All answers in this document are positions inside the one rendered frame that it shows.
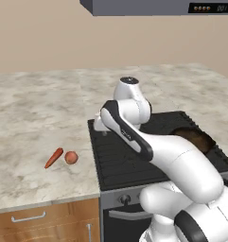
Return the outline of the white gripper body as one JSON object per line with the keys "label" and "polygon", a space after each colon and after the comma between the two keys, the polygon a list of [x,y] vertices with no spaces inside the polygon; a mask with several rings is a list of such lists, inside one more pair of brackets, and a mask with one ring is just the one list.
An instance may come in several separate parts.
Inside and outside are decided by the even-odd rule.
{"label": "white gripper body", "polygon": [[94,130],[95,131],[101,131],[101,132],[109,131],[109,129],[103,124],[101,117],[98,114],[95,116]]}

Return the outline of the black hob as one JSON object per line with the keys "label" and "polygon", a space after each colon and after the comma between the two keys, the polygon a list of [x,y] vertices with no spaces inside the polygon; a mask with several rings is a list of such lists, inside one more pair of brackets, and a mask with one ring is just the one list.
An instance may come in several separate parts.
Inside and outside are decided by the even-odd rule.
{"label": "black hob", "polygon": [[[148,134],[168,135],[179,128],[201,131],[182,111],[153,113],[149,122],[142,125],[140,130]],[[111,131],[106,135],[95,131],[94,119],[88,121],[88,129],[101,191],[168,181],[165,173],[143,162],[117,135]]]}

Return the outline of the dark brown pan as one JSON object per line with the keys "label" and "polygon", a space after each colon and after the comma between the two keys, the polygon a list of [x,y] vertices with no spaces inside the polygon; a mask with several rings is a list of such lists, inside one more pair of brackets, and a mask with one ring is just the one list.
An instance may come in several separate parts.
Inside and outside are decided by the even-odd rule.
{"label": "dark brown pan", "polygon": [[216,142],[204,131],[195,128],[177,128],[172,132],[173,135],[178,135],[191,142],[203,154],[216,144]]}

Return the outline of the orange carrot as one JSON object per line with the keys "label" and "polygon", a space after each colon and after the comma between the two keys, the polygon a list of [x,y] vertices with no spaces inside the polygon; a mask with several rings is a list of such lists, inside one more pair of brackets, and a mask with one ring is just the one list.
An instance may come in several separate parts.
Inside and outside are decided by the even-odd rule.
{"label": "orange carrot", "polygon": [[63,154],[63,149],[61,147],[57,148],[56,151],[49,158],[49,160],[46,162],[44,168],[47,169],[48,167],[50,167],[61,157],[62,154]]}

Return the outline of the grey range hood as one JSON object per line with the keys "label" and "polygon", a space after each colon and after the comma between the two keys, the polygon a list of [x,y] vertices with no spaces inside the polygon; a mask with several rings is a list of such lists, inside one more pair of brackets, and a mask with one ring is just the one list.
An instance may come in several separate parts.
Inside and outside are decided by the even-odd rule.
{"label": "grey range hood", "polygon": [[228,0],[79,0],[93,16],[228,15]]}

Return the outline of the grey oven front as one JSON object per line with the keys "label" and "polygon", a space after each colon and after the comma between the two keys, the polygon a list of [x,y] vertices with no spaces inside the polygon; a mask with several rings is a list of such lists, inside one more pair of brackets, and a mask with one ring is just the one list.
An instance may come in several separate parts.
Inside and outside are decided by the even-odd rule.
{"label": "grey oven front", "polygon": [[[149,226],[151,218],[142,220],[122,220],[109,217],[111,210],[136,213],[145,212],[139,201],[139,194],[149,184],[168,181],[160,170],[144,173],[130,173],[100,179],[100,231],[101,242],[138,242],[142,232]],[[131,202],[125,206],[121,195],[129,195]]]}

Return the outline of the dark stove knob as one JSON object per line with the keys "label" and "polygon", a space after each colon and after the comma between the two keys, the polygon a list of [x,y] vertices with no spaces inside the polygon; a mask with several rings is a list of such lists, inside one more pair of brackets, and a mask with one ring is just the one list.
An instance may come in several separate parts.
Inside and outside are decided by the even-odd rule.
{"label": "dark stove knob", "polygon": [[127,206],[131,202],[131,197],[129,195],[121,195],[119,201],[123,205]]}

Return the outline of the wooden drawer front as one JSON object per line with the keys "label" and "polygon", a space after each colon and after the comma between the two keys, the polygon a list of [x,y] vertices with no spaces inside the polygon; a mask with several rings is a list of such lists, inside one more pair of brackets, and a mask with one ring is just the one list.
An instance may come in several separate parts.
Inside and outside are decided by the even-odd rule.
{"label": "wooden drawer front", "polygon": [[[26,222],[12,223],[11,217],[23,218],[39,216],[46,211],[46,217]],[[0,214],[0,235],[24,232],[29,229],[39,229],[62,222],[79,222],[99,217],[98,199],[84,199],[62,204],[37,207]]]}

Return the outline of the wooden cupboard door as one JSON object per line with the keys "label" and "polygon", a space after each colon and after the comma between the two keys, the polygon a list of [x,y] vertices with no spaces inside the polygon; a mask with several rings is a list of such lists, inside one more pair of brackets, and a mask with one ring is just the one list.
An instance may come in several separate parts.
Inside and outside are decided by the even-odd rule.
{"label": "wooden cupboard door", "polygon": [[0,235],[0,242],[88,242],[88,223],[92,224],[92,242],[100,242],[98,218],[8,233]]}

